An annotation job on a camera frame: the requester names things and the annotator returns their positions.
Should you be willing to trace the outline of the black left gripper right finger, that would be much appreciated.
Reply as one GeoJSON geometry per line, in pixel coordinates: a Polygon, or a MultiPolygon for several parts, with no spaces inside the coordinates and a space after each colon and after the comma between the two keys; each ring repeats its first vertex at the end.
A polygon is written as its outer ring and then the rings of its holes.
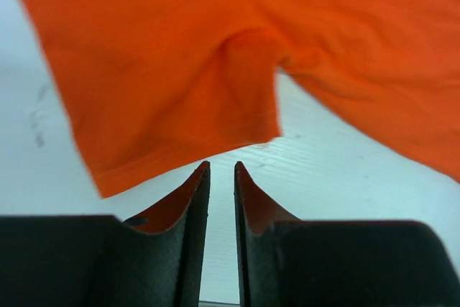
{"type": "Polygon", "coordinates": [[[242,306],[457,306],[437,234],[409,220],[301,220],[238,162],[234,203],[242,306]]]}

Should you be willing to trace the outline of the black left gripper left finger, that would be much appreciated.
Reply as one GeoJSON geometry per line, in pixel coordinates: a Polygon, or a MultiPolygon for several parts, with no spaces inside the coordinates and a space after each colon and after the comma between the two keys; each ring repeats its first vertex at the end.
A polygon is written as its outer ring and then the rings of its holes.
{"type": "Polygon", "coordinates": [[[3,216],[3,306],[197,306],[211,170],[139,214],[3,216]]]}

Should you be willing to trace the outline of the orange t shirt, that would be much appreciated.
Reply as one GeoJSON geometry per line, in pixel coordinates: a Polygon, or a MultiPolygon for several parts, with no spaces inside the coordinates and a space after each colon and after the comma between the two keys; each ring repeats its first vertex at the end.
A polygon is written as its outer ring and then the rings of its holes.
{"type": "Polygon", "coordinates": [[[459,0],[23,2],[103,197],[278,137],[278,68],[459,178],[459,0]]]}

